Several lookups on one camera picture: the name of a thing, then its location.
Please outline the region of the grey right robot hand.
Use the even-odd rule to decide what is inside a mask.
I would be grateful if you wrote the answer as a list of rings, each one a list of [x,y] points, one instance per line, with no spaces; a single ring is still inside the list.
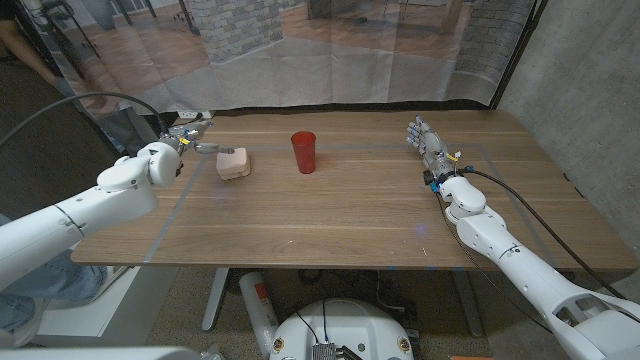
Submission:
[[[420,116],[407,127],[406,141],[422,156],[426,169],[435,184],[444,183],[457,175],[458,155],[452,155],[439,135]]]

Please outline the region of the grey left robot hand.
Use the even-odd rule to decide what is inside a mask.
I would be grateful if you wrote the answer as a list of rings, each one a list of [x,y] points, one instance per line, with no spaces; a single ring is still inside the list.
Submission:
[[[179,155],[189,149],[194,149],[201,154],[234,154],[235,150],[231,147],[201,142],[205,132],[212,127],[213,122],[211,120],[199,120],[174,126],[169,128],[169,133],[163,135],[159,141],[172,146]]]

